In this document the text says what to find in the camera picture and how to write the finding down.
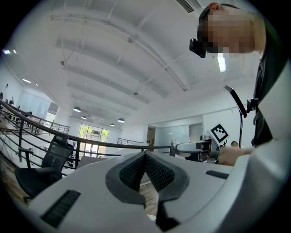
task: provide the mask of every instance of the wall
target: wall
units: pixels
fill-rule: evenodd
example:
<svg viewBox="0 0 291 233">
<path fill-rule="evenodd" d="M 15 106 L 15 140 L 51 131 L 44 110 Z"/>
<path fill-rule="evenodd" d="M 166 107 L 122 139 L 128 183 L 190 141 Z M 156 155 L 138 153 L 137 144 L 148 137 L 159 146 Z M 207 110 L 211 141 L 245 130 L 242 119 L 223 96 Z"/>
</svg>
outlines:
<svg viewBox="0 0 291 233">
<path fill-rule="evenodd" d="M 30 86 L 25 86 L 23 88 L 23 90 L 32 94 L 32 95 L 38 96 L 44 100 L 47 100 L 49 102 L 53 102 L 43 91 L 40 90 L 40 88 L 38 86 L 35 86 L 35 88 L 32 88 Z"/>
<path fill-rule="evenodd" d="M 254 138 L 255 126 L 253 125 L 253 119 L 255 117 L 255 111 L 251 111 L 247 117 L 243 118 L 242 138 L 241 145 L 251 147 L 251 141 Z M 230 137 L 227 139 L 228 146 L 231 145 L 232 141 L 239 141 L 240 133 L 240 115 L 237 108 L 213 112 L 210 114 L 203 115 L 203 131 L 204 134 L 207 130 L 210 130 L 217 123 L 220 123 L 228 132 Z"/>
<path fill-rule="evenodd" d="M 0 92 L 3 93 L 3 100 L 8 99 L 9 101 L 13 97 L 16 105 L 22 89 L 23 84 L 10 73 L 3 61 L 0 60 Z"/>
<path fill-rule="evenodd" d="M 69 124 L 68 124 L 68 126 L 70 127 L 69 135 L 78 137 L 79 136 L 80 127 L 81 127 L 82 123 L 83 124 L 87 124 L 87 125 L 91 125 L 91 126 L 95 126 L 95 127 L 100 127 L 100 128 L 103 128 L 103 129 L 108 129 L 109 130 L 108 140 L 107 140 L 108 143 L 115 143 L 116 144 L 117 143 L 117 138 L 119 138 L 120 134 L 121 134 L 121 130 L 120 129 L 114 129 L 114 128 L 110 128 L 110 127 L 96 125 L 96 124 L 88 123 L 88 122 L 81 121 L 81 120 L 78 120 L 78 119 L 74 119 L 74 118 L 71 117 L 70 120 L 69 120 Z"/>
<path fill-rule="evenodd" d="M 163 128 L 163 127 L 172 127 L 172 126 L 193 125 L 193 124 L 198 124 L 202 122 L 203 122 L 202 115 L 199 115 L 199 116 L 189 117 L 189 118 L 180 119 L 176 121 L 160 122 L 160 123 L 151 124 L 151 125 L 155 127 Z"/>
<path fill-rule="evenodd" d="M 68 126 L 69 121 L 70 121 L 70 113 L 66 109 L 59 107 L 55 115 L 54 123 Z"/>
<path fill-rule="evenodd" d="M 203 134 L 202 124 L 189 125 L 189 137 L 191 142 L 200 141 L 200 136 Z"/>
<path fill-rule="evenodd" d="M 147 108 L 140 109 L 132 114 L 126 121 L 131 125 L 152 125 L 158 122 L 180 120 L 189 117 L 201 116 L 214 111 L 235 107 L 236 103 L 227 90 L 225 84 L 235 89 L 239 98 L 246 102 L 251 99 L 254 92 L 255 78 L 221 82 L 212 82 L 211 87 L 195 87 L 180 96 L 169 96 L 161 101 L 152 103 Z"/>
<path fill-rule="evenodd" d="M 147 138 L 147 125 L 139 125 L 133 127 L 125 127 L 121 131 L 121 138 L 133 140 L 136 142 L 146 142 Z"/>
</svg>

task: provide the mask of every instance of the office chair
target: office chair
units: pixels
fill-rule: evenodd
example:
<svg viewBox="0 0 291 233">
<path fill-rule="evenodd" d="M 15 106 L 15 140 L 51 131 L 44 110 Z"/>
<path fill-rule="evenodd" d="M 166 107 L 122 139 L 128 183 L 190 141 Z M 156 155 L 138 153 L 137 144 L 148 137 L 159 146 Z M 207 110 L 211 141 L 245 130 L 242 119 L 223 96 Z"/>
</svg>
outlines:
<svg viewBox="0 0 291 233">
<path fill-rule="evenodd" d="M 50 143 L 41 168 L 31 168 L 29 154 L 33 151 L 19 147 L 19 152 L 24 152 L 27 168 L 15 169 L 15 176 L 20 187 L 30 196 L 24 197 L 24 201 L 34 198 L 41 191 L 62 179 L 62 168 L 74 147 L 67 143 L 69 136 L 57 133 Z"/>
</svg>

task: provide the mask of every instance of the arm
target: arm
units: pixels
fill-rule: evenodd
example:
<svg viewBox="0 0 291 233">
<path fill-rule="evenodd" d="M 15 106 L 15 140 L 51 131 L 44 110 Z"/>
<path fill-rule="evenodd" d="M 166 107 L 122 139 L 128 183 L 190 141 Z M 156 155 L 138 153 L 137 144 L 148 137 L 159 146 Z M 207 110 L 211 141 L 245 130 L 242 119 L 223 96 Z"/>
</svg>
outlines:
<svg viewBox="0 0 291 233">
<path fill-rule="evenodd" d="M 221 147 L 218 155 L 218 164 L 234 166 L 239 156 L 248 155 L 255 148 L 236 148 L 236 147 Z"/>
</svg>

